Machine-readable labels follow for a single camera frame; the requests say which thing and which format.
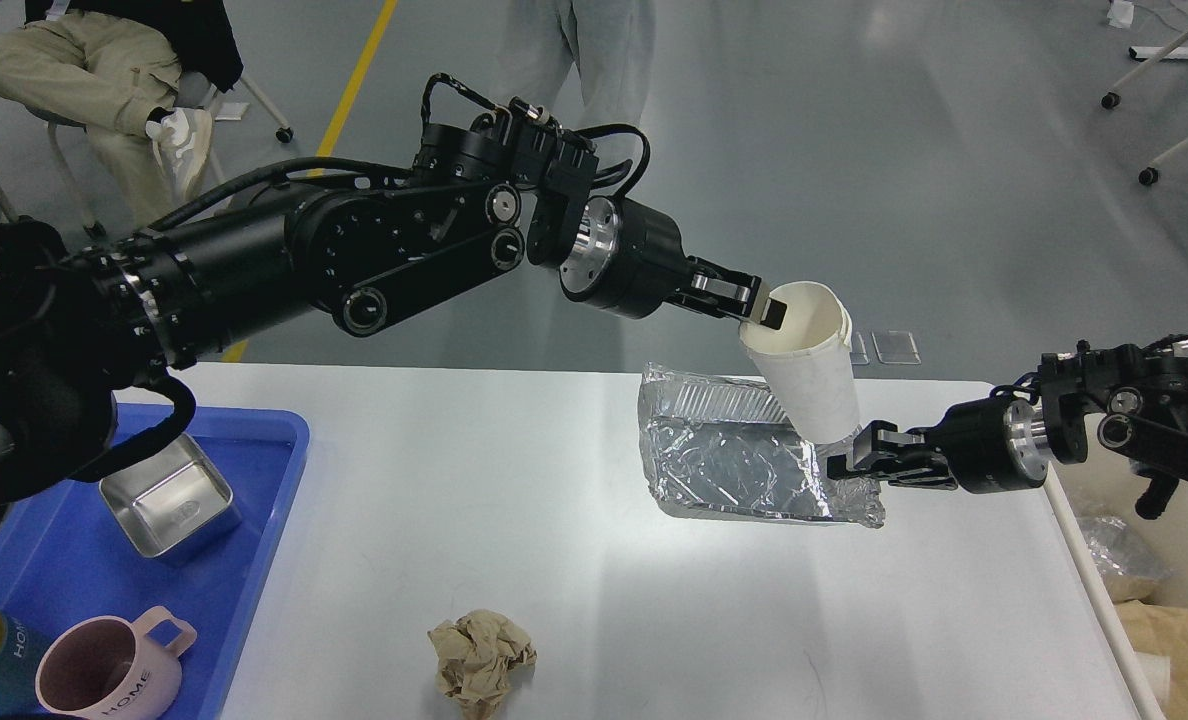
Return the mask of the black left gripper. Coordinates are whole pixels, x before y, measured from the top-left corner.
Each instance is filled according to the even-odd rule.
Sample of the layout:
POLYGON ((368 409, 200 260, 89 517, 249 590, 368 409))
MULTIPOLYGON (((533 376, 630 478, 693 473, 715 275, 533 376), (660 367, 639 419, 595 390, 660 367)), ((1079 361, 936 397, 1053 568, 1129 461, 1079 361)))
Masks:
POLYGON ((678 291, 678 307, 778 331, 785 301, 772 299, 759 274, 685 255, 678 225, 631 198, 586 202, 576 240, 560 266, 565 299, 644 318, 678 291))

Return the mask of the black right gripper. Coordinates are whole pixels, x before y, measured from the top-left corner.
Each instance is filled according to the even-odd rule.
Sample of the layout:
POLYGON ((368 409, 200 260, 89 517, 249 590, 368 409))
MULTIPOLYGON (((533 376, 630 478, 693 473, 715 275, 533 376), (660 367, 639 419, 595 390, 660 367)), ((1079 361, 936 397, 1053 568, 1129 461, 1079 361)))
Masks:
POLYGON ((1048 461, 1042 410, 1015 397, 952 406, 940 421, 940 451, 922 432, 872 421, 845 454, 828 457, 833 480, 865 479, 911 490, 963 488, 973 495, 1037 490, 1048 461))

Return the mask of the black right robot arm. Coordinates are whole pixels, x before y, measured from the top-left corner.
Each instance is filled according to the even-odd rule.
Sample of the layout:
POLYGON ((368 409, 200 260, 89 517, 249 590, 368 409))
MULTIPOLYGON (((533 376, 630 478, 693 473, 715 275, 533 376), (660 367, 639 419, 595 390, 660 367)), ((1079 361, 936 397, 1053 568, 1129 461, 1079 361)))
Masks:
POLYGON ((827 460, 826 475, 974 495, 1036 490, 1054 462, 1088 459, 1086 418, 1097 415, 1097 442, 1146 479, 1135 512, 1156 519, 1188 484, 1187 342, 1188 334, 1114 348, 1080 341, 987 397, 952 405, 933 427, 872 421, 827 460))

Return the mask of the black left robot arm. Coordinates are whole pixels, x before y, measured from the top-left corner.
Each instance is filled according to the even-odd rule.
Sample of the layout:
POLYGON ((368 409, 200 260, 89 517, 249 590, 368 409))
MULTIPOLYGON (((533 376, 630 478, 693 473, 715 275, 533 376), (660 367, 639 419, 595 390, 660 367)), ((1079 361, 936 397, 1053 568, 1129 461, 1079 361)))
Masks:
POLYGON ((489 101, 469 128, 421 106, 411 168, 301 158, 251 170, 120 240, 67 252, 36 220, 0 222, 0 523, 65 479, 96 482, 164 450, 195 416, 175 373, 309 310, 369 337, 512 272, 556 269, 568 301, 658 307, 781 328, 757 274, 685 255, 666 214, 632 201, 638 162, 549 110, 489 101))

